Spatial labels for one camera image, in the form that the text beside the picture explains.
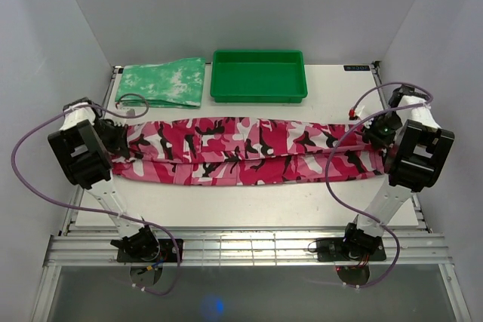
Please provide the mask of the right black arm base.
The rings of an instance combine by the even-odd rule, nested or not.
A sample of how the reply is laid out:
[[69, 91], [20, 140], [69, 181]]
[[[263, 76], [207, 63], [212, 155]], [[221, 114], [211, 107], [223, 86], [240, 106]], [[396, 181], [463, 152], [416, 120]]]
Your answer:
[[386, 251], [381, 240], [373, 253], [357, 246], [350, 246], [344, 238], [318, 238], [310, 242], [307, 251], [314, 253], [319, 262], [382, 262], [386, 261]]

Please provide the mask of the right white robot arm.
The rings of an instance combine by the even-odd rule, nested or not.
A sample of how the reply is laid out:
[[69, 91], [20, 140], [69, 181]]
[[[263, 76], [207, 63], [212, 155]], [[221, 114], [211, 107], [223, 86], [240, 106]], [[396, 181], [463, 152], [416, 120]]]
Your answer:
[[389, 99], [390, 111], [363, 127], [362, 139], [383, 151], [386, 178], [373, 201], [349, 223], [340, 248], [349, 259], [369, 259], [383, 249], [384, 226], [401, 205], [434, 186], [453, 145], [454, 133], [432, 116], [430, 96], [403, 84]]

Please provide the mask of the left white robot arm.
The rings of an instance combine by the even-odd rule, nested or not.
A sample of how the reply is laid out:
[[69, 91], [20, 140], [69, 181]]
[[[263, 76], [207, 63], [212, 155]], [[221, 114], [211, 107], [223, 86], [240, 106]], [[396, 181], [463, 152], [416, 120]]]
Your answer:
[[102, 118], [87, 97], [65, 105], [63, 111], [63, 125], [48, 136], [48, 143], [66, 178], [107, 212], [118, 231], [111, 245], [135, 260], [155, 260], [160, 243], [149, 226], [127, 219], [128, 209], [114, 185], [111, 156], [129, 156], [127, 127]]

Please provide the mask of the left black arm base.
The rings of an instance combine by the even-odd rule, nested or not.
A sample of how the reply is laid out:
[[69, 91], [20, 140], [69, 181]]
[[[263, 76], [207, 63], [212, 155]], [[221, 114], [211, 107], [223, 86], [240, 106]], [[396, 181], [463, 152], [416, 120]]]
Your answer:
[[177, 259], [183, 259], [184, 240], [175, 239], [174, 243], [171, 239], [158, 239], [157, 242], [149, 241], [147, 244], [143, 242], [126, 242], [122, 247], [118, 248], [116, 262], [177, 262]]

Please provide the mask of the pink camouflage trousers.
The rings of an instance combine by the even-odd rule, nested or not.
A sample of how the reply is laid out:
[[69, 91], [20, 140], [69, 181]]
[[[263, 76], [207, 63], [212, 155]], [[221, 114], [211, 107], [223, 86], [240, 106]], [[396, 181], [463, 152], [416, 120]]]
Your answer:
[[191, 118], [128, 127], [126, 179], [181, 186], [340, 182], [383, 174], [383, 154], [347, 124], [259, 118]]

